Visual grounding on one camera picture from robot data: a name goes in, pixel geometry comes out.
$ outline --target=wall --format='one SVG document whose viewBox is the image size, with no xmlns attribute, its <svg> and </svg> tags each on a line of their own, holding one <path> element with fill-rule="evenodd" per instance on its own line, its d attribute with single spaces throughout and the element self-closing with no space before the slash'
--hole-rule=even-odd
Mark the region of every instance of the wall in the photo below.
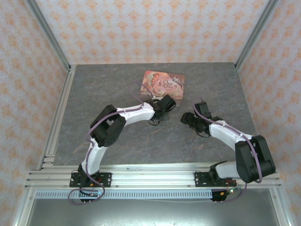
<svg viewBox="0 0 301 226">
<path fill-rule="evenodd" d="M 301 2 L 280 0 L 240 78 L 258 132 L 266 137 L 301 222 Z"/>
<path fill-rule="evenodd" d="M 24 0 L 0 1 L 0 221 L 11 225 L 66 74 Z"/>
<path fill-rule="evenodd" d="M 236 62 L 268 0 L 37 0 L 71 64 Z"/>
</svg>

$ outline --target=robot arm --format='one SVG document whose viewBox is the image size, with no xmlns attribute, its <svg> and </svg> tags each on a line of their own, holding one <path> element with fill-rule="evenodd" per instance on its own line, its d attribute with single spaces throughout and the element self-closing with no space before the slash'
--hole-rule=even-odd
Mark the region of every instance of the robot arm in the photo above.
<svg viewBox="0 0 301 226">
<path fill-rule="evenodd" d="M 262 176 L 275 173 L 275 164 L 264 137 L 244 134 L 230 127 L 221 118 L 212 117 L 206 102 L 197 103 L 195 107 L 201 115 L 210 121 L 199 117 L 197 113 L 187 112 L 182 116 L 181 122 L 188 124 L 197 133 L 205 132 L 207 135 L 221 140 L 235 151 L 235 162 L 220 162 L 210 167 L 209 175 L 214 184 L 218 184 L 218 181 L 224 178 L 241 178 L 246 183 L 251 183 L 259 178 L 255 157 L 251 153 L 246 138 L 254 147 Z"/>
<path fill-rule="evenodd" d="M 142 120 L 161 121 L 175 105 L 175 101 L 169 95 L 166 95 L 161 100 L 144 102 L 142 108 L 136 111 L 133 109 L 137 109 L 139 106 L 128 108 L 115 108 L 113 105 L 106 106 L 93 121 L 90 128 L 94 127 L 101 119 L 111 113 L 122 113 L 104 120 L 91 132 L 91 142 L 94 145 L 91 143 L 89 150 L 92 147 L 93 149 L 89 156 L 87 154 L 85 160 L 79 165 L 78 173 L 71 174 L 73 179 L 72 186 L 85 187 L 93 184 L 88 178 L 87 173 L 96 181 L 101 179 L 99 165 L 103 155 L 107 148 L 117 141 L 125 126 Z"/>
</svg>

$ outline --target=book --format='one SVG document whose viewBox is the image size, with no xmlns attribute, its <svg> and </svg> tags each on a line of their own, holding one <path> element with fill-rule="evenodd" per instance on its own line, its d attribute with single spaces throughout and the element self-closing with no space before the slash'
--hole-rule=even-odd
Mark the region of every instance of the book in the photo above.
<svg viewBox="0 0 301 226">
<path fill-rule="evenodd" d="M 165 95 L 171 96 L 177 106 L 181 105 L 184 94 L 185 75 L 164 72 L 146 71 L 143 77 L 145 85 L 153 94 L 153 99 L 162 99 Z M 141 95 L 150 96 L 144 86 L 141 86 Z"/>
</svg>

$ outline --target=orange patterned wallpaper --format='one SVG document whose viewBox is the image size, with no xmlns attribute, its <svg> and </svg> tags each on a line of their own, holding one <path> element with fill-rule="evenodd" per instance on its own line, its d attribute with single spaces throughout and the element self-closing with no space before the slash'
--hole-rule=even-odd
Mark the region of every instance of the orange patterned wallpaper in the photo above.
<svg viewBox="0 0 301 226">
<path fill-rule="evenodd" d="M 71 64 L 236 62 L 268 0 L 37 0 Z"/>
<path fill-rule="evenodd" d="M 301 2 L 281 0 L 240 78 L 258 132 L 266 137 L 301 222 Z"/>
<path fill-rule="evenodd" d="M 0 224 L 45 148 L 66 74 L 24 0 L 0 1 Z"/>
</svg>

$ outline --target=perforated metal strip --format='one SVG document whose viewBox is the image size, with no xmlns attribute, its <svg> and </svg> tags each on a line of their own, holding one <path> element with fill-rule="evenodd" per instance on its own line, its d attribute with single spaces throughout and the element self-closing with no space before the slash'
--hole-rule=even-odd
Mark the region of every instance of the perforated metal strip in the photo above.
<svg viewBox="0 0 301 226">
<path fill-rule="evenodd" d="M 37 190 L 36 199 L 67 199 L 71 190 Z M 101 190 L 94 190 L 93 194 L 101 195 Z M 96 198 L 75 191 L 71 198 Z M 106 190 L 103 199 L 209 199 L 212 198 L 211 189 L 194 190 Z"/>
</svg>

